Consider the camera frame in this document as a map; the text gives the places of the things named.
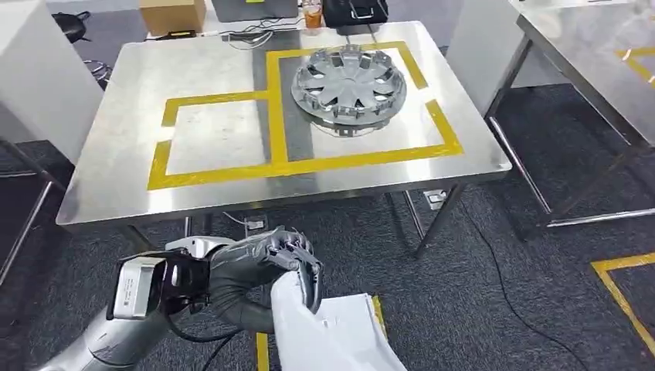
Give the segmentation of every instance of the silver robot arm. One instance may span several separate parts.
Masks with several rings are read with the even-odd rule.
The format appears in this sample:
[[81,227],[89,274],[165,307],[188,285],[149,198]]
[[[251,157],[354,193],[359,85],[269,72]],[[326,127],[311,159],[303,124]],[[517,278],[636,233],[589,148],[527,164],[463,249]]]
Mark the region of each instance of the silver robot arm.
[[120,262],[116,290],[86,331],[38,371],[133,369],[167,334],[186,308],[209,305],[223,321],[257,332],[273,331],[269,308],[246,292],[296,271],[305,305],[321,304],[322,264],[300,233],[278,228],[234,242],[221,237],[186,237],[166,251],[134,255]]

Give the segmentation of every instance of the floor cable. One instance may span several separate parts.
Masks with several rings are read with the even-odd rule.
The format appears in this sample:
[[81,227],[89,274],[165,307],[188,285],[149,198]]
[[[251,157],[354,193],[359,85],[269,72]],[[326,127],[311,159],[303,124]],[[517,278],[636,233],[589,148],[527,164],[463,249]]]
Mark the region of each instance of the floor cable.
[[209,356],[209,358],[207,358],[207,362],[205,362],[205,365],[202,367],[201,371],[207,371],[207,369],[209,369],[209,365],[212,364],[212,361],[214,360],[214,358],[216,358],[216,356],[220,353],[221,349],[223,349],[223,347],[224,347],[224,346],[225,346],[225,345],[226,345],[230,340],[232,340],[232,338],[233,338],[235,335],[236,335],[236,334],[231,334],[231,335],[229,335],[228,337],[226,337],[225,339],[223,339],[223,341],[219,344],[219,346],[217,346],[216,349],[214,349],[214,352],[212,352],[212,354]]
[[494,265],[496,266],[496,272],[498,273],[498,280],[501,283],[501,290],[503,291],[503,298],[505,299],[505,302],[507,303],[507,306],[509,307],[511,312],[514,314],[514,316],[516,318],[518,318],[518,320],[521,321],[521,323],[523,323],[523,325],[525,327],[529,328],[534,333],[541,335],[542,337],[550,340],[551,342],[554,342],[555,344],[559,345],[560,347],[562,347],[567,352],[571,353],[571,355],[575,358],[575,360],[578,361],[580,366],[585,371],[589,371],[589,368],[587,368],[587,365],[582,361],[582,359],[577,354],[575,354],[575,352],[573,352],[573,349],[568,347],[568,345],[566,345],[565,343],[563,343],[563,342],[555,339],[554,337],[550,336],[549,334],[546,334],[545,332],[535,328],[533,325],[530,325],[528,322],[526,322],[523,319],[523,317],[521,317],[521,315],[519,315],[516,312],[516,309],[514,309],[514,306],[511,304],[511,301],[510,301],[509,297],[507,296],[507,291],[505,290],[505,283],[504,283],[504,280],[503,280],[503,274],[501,273],[501,267],[498,264],[498,260],[496,258],[496,253],[494,251],[494,248],[491,246],[491,243],[489,242],[489,240],[487,240],[487,238],[482,234],[482,231],[480,230],[480,227],[478,227],[477,224],[475,223],[475,221],[473,221],[473,217],[470,215],[466,203],[464,203],[464,201],[462,201],[461,203],[462,203],[462,206],[464,208],[464,214],[466,214],[467,219],[471,222],[471,224],[473,224],[473,227],[477,231],[477,234],[480,235],[480,238],[482,238],[482,241],[484,241],[484,243],[489,248],[489,251],[491,252],[491,257],[494,259]]

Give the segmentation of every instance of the metal table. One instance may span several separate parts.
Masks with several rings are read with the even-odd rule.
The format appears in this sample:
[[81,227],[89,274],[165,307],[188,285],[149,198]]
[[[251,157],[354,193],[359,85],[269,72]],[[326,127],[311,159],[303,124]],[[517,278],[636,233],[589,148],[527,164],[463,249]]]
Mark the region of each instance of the metal table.
[[[522,47],[487,118],[541,206],[544,216],[538,223],[538,230],[655,215],[655,209],[642,209],[564,218],[608,174],[653,150],[655,69],[644,64],[643,58],[655,56],[655,12],[641,3],[549,9],[525,12],[517,24],[525,32]],[[623,153],[599,169],[582,188],[553,207],[542,195],[494,117],[533,46],[544,52],[628,144]]]
[[[57,223],[129,226],[132,240],[147,243],[134,224],[451,188],[421,234],[423,250],[464,183],[498,179],[511,163],[420,22],[365,29],[277,32],[253,50],[219,37],[127,44]],[[405,75],[406,101],[389,122],[328,128],[295,104],[290,84],[302,59],[346,43],[384,50]]]

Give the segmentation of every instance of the black cable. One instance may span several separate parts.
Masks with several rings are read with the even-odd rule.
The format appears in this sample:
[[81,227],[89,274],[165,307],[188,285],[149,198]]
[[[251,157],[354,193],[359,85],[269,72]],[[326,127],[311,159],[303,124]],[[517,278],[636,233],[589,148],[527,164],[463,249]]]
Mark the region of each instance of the black cable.
[[[219,35],[225,35],[225,34],[228,34],[228,33],[229,33],[229,34],[232,34],[232,35],[252,34],[253,31],[256,30],[256,29],[260,29],[260,31],[258,31],[258,33],[260,33],[260,34],[261,34],[261,33],[268,32],[268,31],[281,31],[281,30],[284,30],[284,29],[277,28],[277,27],[281,27],[281,26],[295,26],[295,25],[297,25],[298,23],[302,22],[303,19],[300,18],[300,19],[296,20],[296,22],[278,23],[278,22],[281,21],[281,20],[282,20],[282,18],[278,18],[278,19],[275,20],[275,22],[273,22],[273,21],[270,21],[269,19],[263,19],[263,20],[260,22],[259,25],[251,25],[251,26],[246,27],[245,29],[242,29],[241,31],[222,31],[222,32],[219,32]],[[263,24],[265,21],[268,21],[268,22],[270,22],[271,24],[268,25],[268,26],[265,26],[265,25]]]
[[214,360],[214,358],[216,358],[216,356],[219,354],[219,352],[221,351],[221,349],[223,349],[223,347],[224,347],[224,346],[225,346],[225,345],[226,345],[230,340],[232,340],[232,338],[234,337],[234,335],[236,335],[236,334],[232,334],[232,335],[228,336],[227,338],[225,338],[225,339],[224,339],[224,340],[219,344],[219,346],[217,346],[216,349],[214,349],[214,352],[209,356],[209,358],[207,359],[207,362],[205,362],[205,365],[202,367],[202,369],[201,369],[200,371],[207,371],[207,369],[209,369],[209,365],[212,364],[212,361]]
[[496,253],[494,252],[494,248],[491,246],[491,243],[489,243],[489,240],[487,240],[487,238],[482,234],[482,231],[481,231],[480,228],[477,226],[477,224],[473,221],[473,217],[471,217],[471,215],[469,214],[469,210],[468,210],[468,208],[467,208],[466,203],[464,203],[464,201],[462,201],[462,206],[464,207],[464,214],[466,214],[468,220],[473,224],[473,227],[474,227],[475,230],[477,231],[477,234],[480,235],[480,238],[482,238],[482,240],[483,240],[484,243],[487,245],[487,247],[489,247],[489,251],[491,252],[491,257],[494,259],[494,264],[496,265],[496,272],[498,273],[498,280],[499,280],[500,283],[501,283],[501,290],[503,291],[503,298],[505,298],[505,302],[507,302],[507,306],[509,307],[509,309],[511,310],[511,312],[514,314],[514,316],[516,316],[516,318],[518,318],[518,320],[521,321],[521,323],[523,323],[523,325],[525,325],[525,327],[527,327],[527,328],[529,328],[530,330],[532,330],[533,332],[535,332],[535,333],[537,333],[537,334],[543,336],[544,338],[546,338],[546,339],[548,339],[548,340],[554,342],[555,344],[557,344],[557,345],[561,346],[563,349],[565,349],[567,352],[571,353],[571,355],[572,355],[573,357],[575,357],[575,360],[578,361],[578,363],[580,363],[580,366],[582,366],[582,368],[583,368],[585,371],[589,371],[589,369],[587,368],[587,365],[585,365],[585,363],[582,361],[582,359],[580,359],[580,357],[579,357],[577,354],[575,354],[575,352],[573,352],[573,350],[572,350],[571,348],[569,348],[569,347],[568,347],[566,344],[564,344],[563,342],[560,342],[559,340],[553,338],[552,336],[550,336],[550,335],[548,335],[548,334],[546,334],[546,333],[544,333],[544,332],[542,332],[542,331],[540,331],[540,330],[537,330],[535,327],[533,327],[532,325],[530,325],[529,323],[527,323],[527,322],[523,319],[523,317],[521,317],[521,316],[516,312],[516,310],[514,309],[514,306],[513,306],[513,305],[511,304],[511,302],[510,302],[510,299],[507,297],[507,292],[505,291],[505,283],[504,283],[504,281],[503,281],[503,274],[501,273],[501,267],[500,267],[500,265],[498,265],[498,260],[496,259]]
[[168,327],[171,329],[171,331],[173,331],[173,333],[176,334],[178,337],[190,342],[200,342],[200,343],[215,342],[218,340],[227,339],[228,337],[234,336],[239,332],[241,332],[241,328],[236,328],[232,331],[226,332],[225,334],[200,338],[198,336],[189,335],[183,332],[175,323],[173,323],[173,321],[171,320],[171,316],[169,315],[168,310],[166,310],[166,308],[164,309],[163,312],[164,312],[164,319],[166,320],[166,323],[168,324]]

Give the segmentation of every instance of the cardboard box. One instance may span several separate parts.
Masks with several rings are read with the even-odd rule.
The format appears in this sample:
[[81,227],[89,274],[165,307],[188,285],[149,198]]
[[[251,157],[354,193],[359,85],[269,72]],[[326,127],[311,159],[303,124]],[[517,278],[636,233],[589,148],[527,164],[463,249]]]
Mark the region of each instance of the cardboard box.
[[153,36],[169,32],[202,32],[205,22],[204,0],[139,0],[141,16]]

